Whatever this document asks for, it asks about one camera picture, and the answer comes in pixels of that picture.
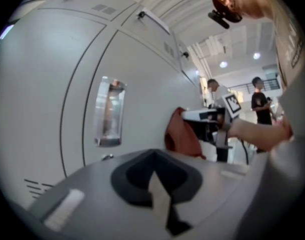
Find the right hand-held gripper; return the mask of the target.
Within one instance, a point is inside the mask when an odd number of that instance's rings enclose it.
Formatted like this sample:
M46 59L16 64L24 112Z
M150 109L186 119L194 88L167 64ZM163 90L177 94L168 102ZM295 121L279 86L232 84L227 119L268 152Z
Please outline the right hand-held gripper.
M182 119L187 122L201 141L215 141L217 162L227 162L229 149L228 131L234 119L241 113L234 93L223 95L211 107L212 109L187 110Z

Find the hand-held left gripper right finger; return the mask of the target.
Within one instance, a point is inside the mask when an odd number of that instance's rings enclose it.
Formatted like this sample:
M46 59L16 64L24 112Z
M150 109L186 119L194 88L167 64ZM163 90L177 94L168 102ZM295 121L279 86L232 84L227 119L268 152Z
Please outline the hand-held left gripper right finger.
M242 216L228 208L247 168L154 151L156 240L236 240Z

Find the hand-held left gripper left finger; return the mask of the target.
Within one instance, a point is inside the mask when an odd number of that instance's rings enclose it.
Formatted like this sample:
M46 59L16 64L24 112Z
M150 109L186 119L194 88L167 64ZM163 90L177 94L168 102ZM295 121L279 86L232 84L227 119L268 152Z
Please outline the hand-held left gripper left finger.
M139 156L136 151L87 165L41 195L28 209L43 222L71 189L84 193L81 203L57 234L66 240L169 240L170 233L150 208L127 204L114 191L111 174Z

